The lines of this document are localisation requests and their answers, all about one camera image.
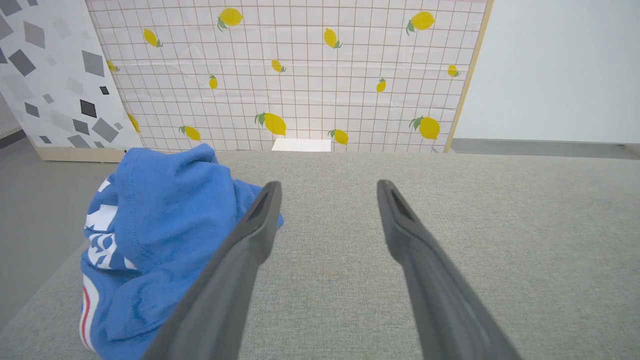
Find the white board with lemon pattern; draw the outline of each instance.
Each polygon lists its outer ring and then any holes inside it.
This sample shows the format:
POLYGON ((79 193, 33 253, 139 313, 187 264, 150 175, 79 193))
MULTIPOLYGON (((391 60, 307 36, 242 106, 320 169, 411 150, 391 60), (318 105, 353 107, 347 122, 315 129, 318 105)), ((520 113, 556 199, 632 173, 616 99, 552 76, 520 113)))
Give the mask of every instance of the white board with lemon pattern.
POLYGON ((443 152, 486 0, 92 0, 146 147, 443 152))

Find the lemon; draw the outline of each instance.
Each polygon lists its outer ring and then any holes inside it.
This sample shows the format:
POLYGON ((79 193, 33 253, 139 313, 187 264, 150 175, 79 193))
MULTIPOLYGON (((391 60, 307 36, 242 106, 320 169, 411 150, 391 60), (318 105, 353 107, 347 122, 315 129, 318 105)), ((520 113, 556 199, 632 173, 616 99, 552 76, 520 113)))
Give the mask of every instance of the lemon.
POLYGON ((107 60, 107 67, 109 68, 109 71, 113 71, 113 72, 120 71, 120 69, 116 65, 113 65, 113 63, 110 60, 107 60))
POLYGON ((127 114, 129 116, 129 120, 131 120, 131 124, 133 124, 133 128, 137 131, 140 132, 140 126, 138 125, 138 121, 136 120, 136 118, 133 117, 133 115, 131 114, 127 114))
POLYGON ((347 145, 349 142, 349 135, 340 129, 333 129, 327 133, 330 137, 335 138, 337 143, 347 145))
POLYGON ((458 75, 460 75, 460 71, 458 71, 458 68, 455 65, 449 65, 449 70, 447 70, 447 72, 449 73, 450 76, 452 77, 456 77, 458 75))
POLYGON ((209 74, 209 87, 211 88, 211 90, 215 89, 218 87, 218 79, 216 79, 215 76, 209 74))
POLYGON ((420 134, 427 139, 436 139, 440 134, 440 124, 435 119, 430 117, 418 117, 409 123, 409 127, 413 126, 413 129, 420 127, 420 134))
POLYGON ((286 135, 287 124, 281 117, 272 113, 261 113, 253 118, 253 122, 260 122, 260 125, 266 125, 267 129, 276 135, 286 135))
POLYGON ((240 24, 244 16, 234 8, 226 8, 222 10, 218 17, 218 29, 228 29, 227 26, 237 26, 240 24))
POLYGON ((144 36, 145 36, 145 40, 151 46, 155 46, 155 47, 161 47, 162 46, 162 42, 158 41, 158 39, 156 38, 156 34, 154 34, 153 31, 151 31, 149 29, 145 29, 144 36))
POLYGON ((419 12, 415 14, 411 20, 409 20, 409 24, 406 26, 406 33, 409 34, 409 31, 412 33, 418 30, 425 30, 430 28, 433 24, 436 23, 436 20, 433 18, 433 15, 429 12, 419 12))
POLYGON ((285 72, 286 68, 278 60, 271 60, 271 67, 277 72, 285 72))
POLYGON ((338 41, 338 36, 330 28, 324 32, 324 42, 334 49, 340 49, 342 46, 342 43, 338 41))
POLYGON ((192 128, 191 126, 182 126, 178 128, 178 130, 180 130, 181 133, 185 134, 191 139, 196 140, 198 142, 200 141, 200 133, 198 132, 198 130, 192 128))
POLYGON ((378 86, 376 86, 376 91, 383 92, 385 91, 386 87, 387 87, 387 82, 385 81, 385 78, 380 78, 380 81, 378 82, 378 86))

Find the blue garment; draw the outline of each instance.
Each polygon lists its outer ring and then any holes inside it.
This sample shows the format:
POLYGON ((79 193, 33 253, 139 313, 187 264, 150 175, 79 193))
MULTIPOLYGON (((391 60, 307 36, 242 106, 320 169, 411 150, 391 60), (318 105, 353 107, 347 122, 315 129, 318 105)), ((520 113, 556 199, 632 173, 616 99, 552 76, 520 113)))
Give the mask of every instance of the blue garment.
POLYGON ((127 152, 87 211, 84 345, 104 359, 140 358, 260 191, 233 180, 208 145, 127 152))

